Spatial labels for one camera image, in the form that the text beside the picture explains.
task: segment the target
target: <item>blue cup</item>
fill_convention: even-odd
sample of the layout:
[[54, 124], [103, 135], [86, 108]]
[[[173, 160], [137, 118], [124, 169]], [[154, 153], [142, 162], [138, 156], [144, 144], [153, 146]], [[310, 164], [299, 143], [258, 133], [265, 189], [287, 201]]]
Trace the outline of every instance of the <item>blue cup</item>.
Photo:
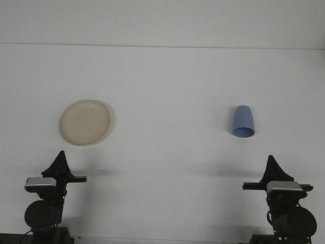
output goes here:
[[254, 135], [254, 133], [255, 127], [252, 111], [248, 106], [238, 106], [234, 114], [233, 134], [245, 138]]

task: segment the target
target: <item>camera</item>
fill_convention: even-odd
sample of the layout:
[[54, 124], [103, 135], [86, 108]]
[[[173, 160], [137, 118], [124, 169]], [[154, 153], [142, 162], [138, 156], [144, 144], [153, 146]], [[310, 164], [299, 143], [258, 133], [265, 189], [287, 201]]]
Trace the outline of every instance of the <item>camera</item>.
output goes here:
[[265, 190], [270, 210], [267, 220], [273, 235], [252, 235], [249, 244], [309, 244], [317, 229], [313, 214], [301, 207], [299, 200], [307, 197], [313, 186], [299, 184], [286, 174], [269, 155], [265, 173], [258, 183], [244, 182], [244, 190]]
[[68, 228], [58, 225], [62, 221], [67, 184], [86, 182], [87, 177], [71, 174], [64, 151], [42, 172], [42, 176], [28, 178], [25, 184], [26, 191], [37, 193], [41, 198], [25, 211], [25, 222], [33, 233], [31, 244], [73, 244]]

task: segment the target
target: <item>white wall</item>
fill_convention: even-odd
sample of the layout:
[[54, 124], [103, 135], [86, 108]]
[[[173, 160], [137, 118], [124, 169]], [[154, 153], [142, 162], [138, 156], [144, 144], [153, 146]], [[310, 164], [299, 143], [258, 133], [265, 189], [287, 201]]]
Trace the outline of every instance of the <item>white wall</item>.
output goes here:
[[0, 42], [324, 48], [324, 0], [1, 0]]
[[[273, 154], [302, 184], [318, 220], [325, 143], [325, 52], [0, 45], [1, 232], [23, 233], [40, 176], [61, 149], [85, 184], [68, 185], [63, 224], [73, 235], [248, 241], [271, 233], [258, 181]], [[114, 112], [111, 134], [68, 144], [58, 122], [81, 99]], [[251, 107], [256, 134], [233, 136], [235, 106]]]
[[[324, 6], [0, 1], [0, 232], [28, 230], [24, 212], [38, 197], [25, 180], [63, 149], [73, 173], [88, 176], [68, 185], [62, 224], [73, 235], [247, 242], [272, 233], [265, 192], [241, 190], [272, 154], [315, 186], [301, 203], [321, 243], [325, 51], [299, 49], [324, 48]], [[88, 147], [58, 129], [81, 99], [114, 116], [109, 136]], [[256, 126], [246, 139], [230, 133], [242, 104]]]

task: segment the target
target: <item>plate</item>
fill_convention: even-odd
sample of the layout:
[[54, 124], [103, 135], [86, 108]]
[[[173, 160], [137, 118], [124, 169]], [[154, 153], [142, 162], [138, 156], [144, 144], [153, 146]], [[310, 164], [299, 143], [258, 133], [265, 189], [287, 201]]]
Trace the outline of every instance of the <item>plate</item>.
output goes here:
[[108, 132], [111, 113], [98, 100], [81, 100], [72, 104], [59, 123], [62, 137], [78, 146], [92, 145], [102, 140]]

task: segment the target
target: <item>black cable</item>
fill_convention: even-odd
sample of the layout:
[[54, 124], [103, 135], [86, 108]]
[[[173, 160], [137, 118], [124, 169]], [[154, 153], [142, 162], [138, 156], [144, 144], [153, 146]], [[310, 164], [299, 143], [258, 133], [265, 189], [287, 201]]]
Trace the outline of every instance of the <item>black cable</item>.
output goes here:
[[268, 213], [266, 214], [266, 218], [268, 219], [269, 224], [270, 224], [271, 226], [273, 226], [273, 225], [272, 225], [272, 220], [271, 220], [271, 218], [270, 218], [270, 211], [268, 211]]
[[31, 230], [30, 230], [29, 232], [26, 232], [26, 233], [21, 237], [21, 239], [20, 239], [20, 241], [19, 241], [19, 244], [22, 243], [22, 240], [24, 239], [24, 237], [25, 237], [28, 233], [30, 233], [30, 232], [31, 232]]

